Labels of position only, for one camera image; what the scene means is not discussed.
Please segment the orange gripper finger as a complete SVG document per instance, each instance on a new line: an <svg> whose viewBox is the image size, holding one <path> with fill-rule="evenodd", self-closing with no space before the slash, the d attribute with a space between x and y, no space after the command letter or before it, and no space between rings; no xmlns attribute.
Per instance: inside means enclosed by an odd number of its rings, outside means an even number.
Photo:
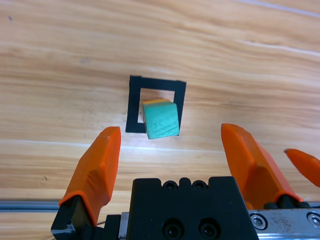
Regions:
<svg viewBox="0 0 320 240"><path fill-rule="evenodd" d="M118 235L121 216L107 216L98 226L101 208L115 187L121 148L118 126L104 129L80 158L51 226L53 235Z"/></svg>
<svg viewBox="0 0 320 240"><path fill-rule="evenodd" d="M298 149L288 148L284 152L297 170L319 188L320 160Z"/></svg>
<svg viewBox="0 0 320 240"><path fill-rule="evenodd" d="M221 140L228 167L251 210L309 209L295 194L272 156L244 128L221 125Z"/></svg>

